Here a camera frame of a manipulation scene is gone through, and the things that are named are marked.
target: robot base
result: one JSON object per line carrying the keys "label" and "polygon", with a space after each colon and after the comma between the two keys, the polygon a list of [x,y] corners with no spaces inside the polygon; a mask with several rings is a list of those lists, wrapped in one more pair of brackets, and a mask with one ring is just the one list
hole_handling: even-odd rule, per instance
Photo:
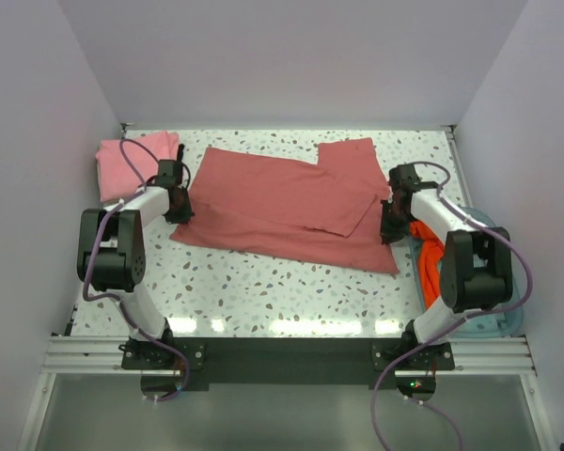
{"label": "robot base", "polygon": [[[302,385],[366,385],[372,388],[381,372],[404,352],[404,338],[230,338],[171,337],[164,342],[181,351],[190,362],[187,391],[209,390],[212,383],[261,383]],[[136,351],[139,346],[144,352]],[[173,369],[171,354],[161,354],[149,342],[130,340],[121,367],[130,370]],[[398,370],[414,370],[422,376],[400,378],[410,390],[430,391],[427,371],[454,369],[449,343],[428,347],[403,362]],[[174,380],[168,375],[143,376],[145,392],[171,392]],[[382,389],[395,389],[394,372]]]}

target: blue tray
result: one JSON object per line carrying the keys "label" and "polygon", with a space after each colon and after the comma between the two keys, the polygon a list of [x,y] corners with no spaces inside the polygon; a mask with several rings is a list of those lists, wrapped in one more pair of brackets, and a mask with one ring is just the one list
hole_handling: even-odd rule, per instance
{"label": "blue tray", "polygon": [[[495,226],[495,223],[483,212],[476,209],[462,207],[462,210],[470,214],[473,219],[480,221],[487,226]],[[422,240],[410,238],[410,254],[412,256],[412,265],[414,266],[414,278],[417,288],[417,294],[420,299],[422,308],[424,308],[424,295],[420,286],[420,274],[417,270],[417,261],[422,250]],[[516,281],[513,283],[514,290],[508,305],[517,303],[520,300],[520,293],[516,287]],[[485,317],[475,318],[466,322],[458,329],[455,336],[458,338],[497,338],[516,334],[523,324],[525,314],[523,308],[517,308],[506,314],[487,315]]]}

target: orange cloth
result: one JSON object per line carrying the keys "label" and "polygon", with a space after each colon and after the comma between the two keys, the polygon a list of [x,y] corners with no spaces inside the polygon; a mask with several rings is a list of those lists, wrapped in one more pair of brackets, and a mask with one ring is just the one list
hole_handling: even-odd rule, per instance
{"label": "orange cloth", "polygon": [[428,310],[441,294],[441,274],[439,262],[445,253],[445,246],[424,223],[410,224],[412,236],[424,241],[417,261],[420,284],[424,293],[424,306]]}

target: black mounting plate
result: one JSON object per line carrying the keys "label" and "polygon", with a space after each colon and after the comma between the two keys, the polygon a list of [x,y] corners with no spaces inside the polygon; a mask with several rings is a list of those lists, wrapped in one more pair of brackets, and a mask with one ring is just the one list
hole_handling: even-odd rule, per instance
{"label": "black mounting plate", "polygon": [[[237,338],[176,337],[168,344],[190,361],[186,390],[209,390],[212,383],[337,384],[370,388],[396,357],[400,338]],[[448,343],[426,348],[397,369],[455,368]],[[163,369],[123,356],[123,369]],[[143,386],[158,386],[166,375],[143,376]],[[394,373],[383,389],[395,389]]]}

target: gray floor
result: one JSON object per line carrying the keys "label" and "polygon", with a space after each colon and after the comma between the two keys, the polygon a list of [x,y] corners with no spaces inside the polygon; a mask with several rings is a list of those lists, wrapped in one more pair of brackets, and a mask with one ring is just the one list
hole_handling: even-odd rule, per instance
{"label": "gray floor", "polygon": [[[160,404],[139,377],[59,377],[38,450],[378,450],[370,391],[355,386],[215,385]],[[469,451],[536,451],[516,377],[445,376],[432,402],[460,425]],[[380,424],[395,450],[458,449],[442,418],[381,392]]]}

